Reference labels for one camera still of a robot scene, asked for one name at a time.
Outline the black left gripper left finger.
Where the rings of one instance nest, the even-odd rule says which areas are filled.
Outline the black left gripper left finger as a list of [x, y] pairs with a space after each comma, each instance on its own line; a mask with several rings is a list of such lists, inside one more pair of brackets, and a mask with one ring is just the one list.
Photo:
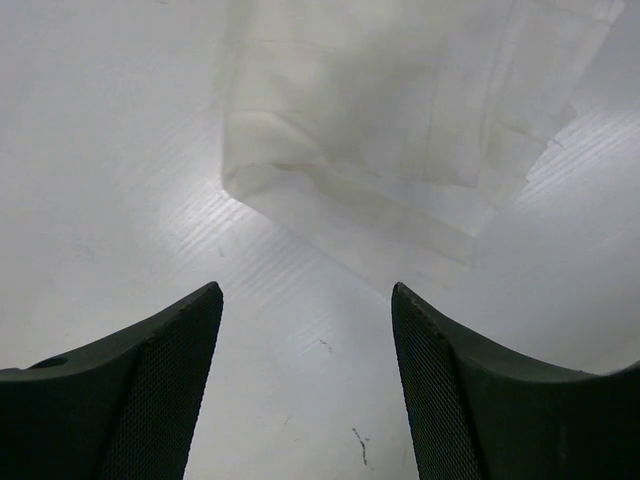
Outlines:
[[183, 478], [222, 311], [210, 282], [102, 339], [2, 370], [2, 478]]

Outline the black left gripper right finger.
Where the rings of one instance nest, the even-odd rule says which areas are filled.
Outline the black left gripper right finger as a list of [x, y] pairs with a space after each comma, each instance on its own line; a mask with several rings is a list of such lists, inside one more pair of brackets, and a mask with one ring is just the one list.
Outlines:
[[423, 479], [635, 479], [639, 368], [596, 375], [506, 348], [404, 284], [392, 329]]

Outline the white pleated skirt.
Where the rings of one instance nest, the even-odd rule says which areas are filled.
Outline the white pleated skirt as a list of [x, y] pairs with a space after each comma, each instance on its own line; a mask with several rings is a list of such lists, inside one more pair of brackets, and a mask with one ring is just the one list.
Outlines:
[[621, 1], [232, 1], [225, 190], [371, 284], [454, 284]]

